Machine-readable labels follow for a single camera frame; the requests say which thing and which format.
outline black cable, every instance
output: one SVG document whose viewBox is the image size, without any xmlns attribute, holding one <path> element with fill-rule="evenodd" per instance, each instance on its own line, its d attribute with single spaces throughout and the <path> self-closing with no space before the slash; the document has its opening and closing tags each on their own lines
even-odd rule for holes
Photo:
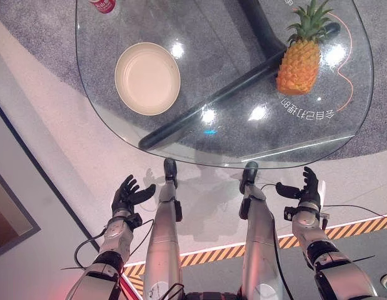
<svg viewBox="0 0 387 300">
<path fill-rule="evenodd" d="M 266 186 L 276 186 L 276 184 L 273 183 L 267 183 L 264 186 L 261 187 L 260 191 L 262 191 Z"/>
<path fill-rule="evenodd" d="M 350 207 L 350 208 L 361 208 L 361 209 L 364 209 L 364 210 L 366 210 L 366 211 L 369 211 L 369 212 L 371 212 L 371 213 L 373 213 L 373 214 L 375 214 L 375 215 L 377 215 L 377 216 L 387 218 L 387 217 L 385 217 L 384 215 L 378 214 L 378 213 L 376 213 L 376 212 L 374 212 L 374 211 L 372 211 L 372 210 L 370 210 L 370 209 L 368 209 L 368 208 L 365 208 L 365 207 L 363 207 L 363 206 L 352 205 L 352 204 L 324 205 L 325 208 L 336 208 L 336 207 L 343 207 L 343 206 Z"/>
<path fill-rule="evenodd" d="M 150 220 L 144 222 L 141 226 L 147 224 L 148 222 L 151 222 L 151 226 L 150 226 L 150 229 L 149 229 L 148 233 L 146 233 L 146 235 L 145 235 L 145 237 L 143 238 L 143 240 L 141 241 L 141 243 L 135 248 L 134 251 L 131 252 L 131 254 L 130 254 L 129 256 L 132 256 L 132 254 L 134 254 L 134 253 L 136 252 L 136 250 L 138 250 L 139 247 L 142 246 L 143 242 L 144 242 L 144 241 L 146 240 L 146 238 L 149 236 L 149 234 L 150 234 L 150 232 L 151 232 L 151 230 L 152 230 L 152 228 L 153 228 L 153 225 L 154 225 L 154 219 L 150 219 Z"/>
<path fill-rule="evenodd" d="M 283 276 L 283 272 L 282 272 L 282 268 L 281 268 L 281 263 L 279 262 L 278 248 L 277 248 L 277 245 L 276 245 L 276 243 L 278 243 L 278 237 L 276 236 L 274 216 L 273 216 L 273 236 L 274 236 L 275 258 L 276 258 L 276 264 L 278 266 L 278 271 L 279 271 L 279 274 L 281 275 L 281 279 L 282 279 L 283 285 L 285 287 L 285 290 L 288 293 L 289 299 L 290 300 L 294 300 L 293 296 L 292 296 L 292 293 L 291 293 L 291 291 L 290 291 L 290 289 L 288 287 L 288 284 L 285 281 L 285 277 Z"/>
<path fill-rule="evenodd" d="M 371 256 L 355 259 L 353 262 L 355 263 L 356 261 L 364 261 L 365 259 L 374 258 L 374 257 L 375 257 L 375 255 L 371 255 Z"/>
<path fill-rule="evenodd" d="M 83 267 L 64 267 L 60 270 L 62 271 L 62 270 L 73 270 L 73 269 L 84 269 L 84 268 Z"/>
<path fill-rule="evenodd" d="M 166 299 L 166 296 L 173 290 L 173 288 L 175 288 L 176 286 L 181 286 L 181 288 L 180 289 L 178 289 L 178 291 L 176 292 L 176 293 L 174 293 L 171 297 L 168 297 L 168 300 L 171 300 L 173 297 L 175 297 L 177 294 L 179 294 L 179 292 L 181 292 L 181 291 L 183 291 L 183 289 L 184 289 L 184 285 L 183 284 L 181 284 L 181 283 L 178 283 L 178 282 L 176 282 L 176 283 L 174 283 L 169 289 L 168 289 L 168 291 L 166 291 L 166 293 L 161 297 L 161 299 L 160 300 L 165 300 Z"/>
<path fill-rule="evenodd" d="M 79 244 L 79 246 L 75 249 L 74 251 L 74 260 L 75 260 L 75 263 L 82 269 L 86 269 L 84 266 L 82 266 L 82 264 L 79 262 L 78 260 L 78 252 L 79 250 L 82 248 L 83 245 L 95 240 L 95 239 L 98 239 L 100 238 L 101 236 L 104 235 L 104 233 L 106 232 L 107 230 L 107 226 L 104 227 L 103 231 L 101 233 L 99 233 L 97 236 L 94 236 L 94 237 L 91 237 L 90 239 L 87 239 L 85 242 L 82 242 L 81 244 Z"/>
</svg>

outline beige bowl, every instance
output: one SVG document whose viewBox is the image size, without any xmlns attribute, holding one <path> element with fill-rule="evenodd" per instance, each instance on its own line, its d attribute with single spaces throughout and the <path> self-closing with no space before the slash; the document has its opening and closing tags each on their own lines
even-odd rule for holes
<svg viewBox="0 0 387 300">
<path fill-rule="evenodd" d="M 127 48 L 118 59 L 114 77 L 119 97 L 127 107 L 146 116 L 169 109 L 181 86 L 172 55 L 151 42 Z"/>
</svg>

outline soda can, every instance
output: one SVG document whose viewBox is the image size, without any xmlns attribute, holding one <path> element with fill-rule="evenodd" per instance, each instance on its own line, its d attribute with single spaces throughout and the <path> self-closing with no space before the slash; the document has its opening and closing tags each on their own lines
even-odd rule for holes
<svg viewBox="0 0 387 300">
<path fill-rule="evenodd" d="M 116 0 L 89 0 L 99 12 L 107 14 L 113 10 L 116 5 Z"/>
</svg>

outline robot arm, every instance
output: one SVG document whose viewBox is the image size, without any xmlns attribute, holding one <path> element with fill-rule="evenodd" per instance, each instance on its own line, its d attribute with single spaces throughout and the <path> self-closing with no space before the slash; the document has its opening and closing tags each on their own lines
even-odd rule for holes
<svg viewBox="0 0 387 300">
<path fill-rule="evenodd" d="M 129 175 L 116 191 L 111 205 L 113 217 L 108 221 L 99 254 L 70 290 L 66 300 L 120 299 L 119 280 L 129 259 L 133 230 L 142 225 L 140 215 L 134 213 L 134 205 L 151 198 L 156 190 L 152 184 L 137 192 L 139 186 L 135 184 L 136 180 Z"/>
<path fill-rule="evenodd" d="M 280 182 L 278 194 L 299 199 L 298 207 L 286 207 L 284 217 L 292 221 L 292 231 L 299 241 L 308 266 L 315 271 L 318 291 L 324 300 L 384 299 L 377 296 L 367 274 L 339 251 L 319 226 L 321 201 L 325 183 L 318 182 L 315 173 L 304 167 L 303 190 L 284 186 Z"/>
</svg>

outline glass table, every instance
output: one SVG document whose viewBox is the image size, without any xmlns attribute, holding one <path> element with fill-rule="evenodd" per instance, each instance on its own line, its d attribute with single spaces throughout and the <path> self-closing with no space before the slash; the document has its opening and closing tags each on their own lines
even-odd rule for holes
<svg viewBox="0 0 387 300">
<path fill-rule="evenodd" d="M 86 94 L 103 122 L 132 146 L 178 161 L 290 168 L 330 155 L 362 125 L 373 92 L 373 59 L 352 0 L 330 0 L 340 32 L 320 46 L 310 94 L 276 90 L 284 47 L 303 0 L 116 0 L 100 13 L 77 1 L 76 49 Z M 125 49 L 152 42 L 181 73 L 173 106 L 157 116 L 130 110 L 114 69 Z"/>
</svg>

